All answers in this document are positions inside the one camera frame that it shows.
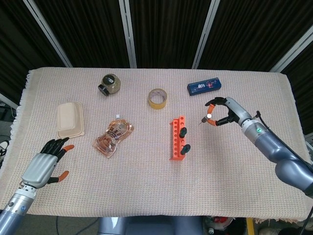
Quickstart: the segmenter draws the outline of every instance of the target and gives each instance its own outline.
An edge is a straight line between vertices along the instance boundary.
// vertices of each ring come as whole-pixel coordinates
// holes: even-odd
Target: table
[[[97,86],[107,73],[121,80],[119,92],[103,96]],[[189,96],[187,84],[218,77],[222,88]],[[14,121],[12,141],[0,171],[1,205],[7,203],[28,163],[56,138],[59,104],[81,102],[85,135],[70,139],[75,148],[53,176],[69,170],[59,184],[37,191],[31,214],[61,216],[220,215],[257,218],[307,216],[312,200],[279,181],[275,164],[241,133],[239,125],[198,125],[204,104],[232,97],[265,122],[308,160],[295,102],[285,75],[222,70],[41,68],[30,71]],[[147,101],[150,90],[168,94],[162,110]],[[225,107],[214,118],[226,115]],[[107,159],[92,147],[115,115],[134,125],[132,134]],[[182,162],[172,154],[171,125],[185,115],[190,152]]]

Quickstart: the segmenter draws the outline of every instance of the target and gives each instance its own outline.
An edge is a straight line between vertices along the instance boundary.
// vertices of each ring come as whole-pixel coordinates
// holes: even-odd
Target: blue box
[[[189,83],[187,89],[190,95],[201,94],[219,90],[222,87],[220,80],[216,78],[208,79],[201,82]]]

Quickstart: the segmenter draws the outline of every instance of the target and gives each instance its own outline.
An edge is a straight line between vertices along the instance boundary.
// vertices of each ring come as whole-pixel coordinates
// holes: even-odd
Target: orange test tube rack
[[[180,154],[180,151],[184,147],[185,138],[180,138],[179,132],[185,127],[185,116],[173,119],[170,124],[173,126],[173,157],[170,160],[182,161],[185,155]]]

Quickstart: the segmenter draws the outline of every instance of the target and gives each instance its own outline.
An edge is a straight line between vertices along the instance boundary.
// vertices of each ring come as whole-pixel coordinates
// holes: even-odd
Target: clear plastic bag
[[[133,130],[134,127],[129,122],[118,118],[109,124],[105,134],[95,139],[92,146],[110,158],[116,151],[116,146],[126,139]]]

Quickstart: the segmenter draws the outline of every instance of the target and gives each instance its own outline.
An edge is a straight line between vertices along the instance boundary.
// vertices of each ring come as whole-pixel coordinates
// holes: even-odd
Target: robotic arm
[[[216,105],[228,108],[228,116],[218,121],[212,120],[212,112]],[[206,103],[207,115],[202,122],[208,122],[213,126],[224,125],[229,122],[238,123],[245,136],[273,163],[276,163],[275,173],[284,183],[303,191],[308,197],[313,198],[313,167],[294,151],[292,151],[281,139],[279,139],[263,123],[261,114],[252,116],[230,97],[215,99]]]
[[[51,174],[65,153],[74,148],[74,145],[62,148],[68,139],[50,140],[30,162],[22,176],[20,188],[15,191],[0,214],[0,235],[14,234],[35,200],[37,189],[46,184],[61,182],[67,177],[68,171],[59,177],[51,177]]]

